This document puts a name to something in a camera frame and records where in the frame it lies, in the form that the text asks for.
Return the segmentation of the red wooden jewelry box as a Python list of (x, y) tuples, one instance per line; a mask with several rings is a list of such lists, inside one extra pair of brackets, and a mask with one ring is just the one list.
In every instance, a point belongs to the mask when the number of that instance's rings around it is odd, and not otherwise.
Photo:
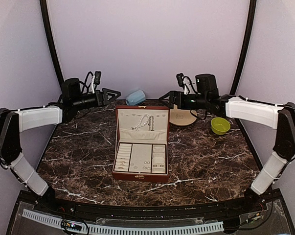
[(166, 183), (169, 180), (168, 137), (170, 110), (165, 106), (116, 107), (116, 143), (165, 144), (167, 149), (167, 174), (121, 173), (112, 170), (116, 180)]

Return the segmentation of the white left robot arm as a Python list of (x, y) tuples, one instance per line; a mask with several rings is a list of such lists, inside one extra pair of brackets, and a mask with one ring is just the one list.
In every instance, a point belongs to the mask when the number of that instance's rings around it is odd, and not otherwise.
[(47, 105), (14, 109), (0, 109), (0, 165), (9, 169), (18, 181), (41, 197), (40, 204), (48, 213), (56, 213), (60, 203), (55, 190), (34, 169), (24, 156), (21, 133), (43, 126), (71, 122), (79, 111), (104, 107), (121, 96), (120, 91), (92, 86), (92, 91), (81, 90), (82, 81), (70, 78), (61, 85), (62, 93), (56, 102)]

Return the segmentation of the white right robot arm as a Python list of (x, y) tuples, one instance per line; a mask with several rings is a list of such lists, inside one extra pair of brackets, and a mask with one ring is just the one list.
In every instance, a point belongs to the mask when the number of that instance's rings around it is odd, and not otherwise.
[(169, 108), (205, 110), (217, 117), (238, 119), (246, 124), (259, 124), (267, 131), (261, 136), (271, 143), (268, 157), (262, 157), (263, 167), (249, 186), (240, 202), (244, 212), (259, 205), (259, 197), (279, 179), (288, 164), (295, 160), (295, 104), (270, 103), (241, 95), (220, 95), (216, 78), (212, 74), (199, 74), (195, 82), (183, 73), (176, 76), (182, 91), (169, 91), (159, 98)]

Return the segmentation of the red earring tray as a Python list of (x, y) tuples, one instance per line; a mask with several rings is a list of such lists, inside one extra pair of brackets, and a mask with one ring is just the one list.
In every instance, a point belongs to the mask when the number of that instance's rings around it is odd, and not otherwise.
[(167, 174), (165, 144), (123, 143), (116, 151), (114, 172)]

